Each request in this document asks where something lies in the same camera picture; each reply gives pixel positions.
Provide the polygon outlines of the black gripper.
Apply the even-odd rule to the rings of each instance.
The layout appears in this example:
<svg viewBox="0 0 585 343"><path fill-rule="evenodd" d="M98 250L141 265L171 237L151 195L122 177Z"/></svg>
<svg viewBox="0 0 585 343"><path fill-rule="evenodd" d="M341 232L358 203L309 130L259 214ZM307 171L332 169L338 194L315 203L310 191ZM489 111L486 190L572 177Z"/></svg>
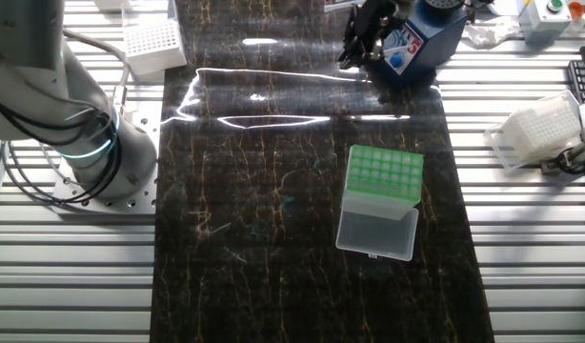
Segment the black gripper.
<svg viewBox="0 0 585 343"><path fill-rule="evenodd" d="M338 57L341 70L383 58L383 39L400 29L413 13L413 0L366 0L353 5L347 23L347 41Z"/></svg>

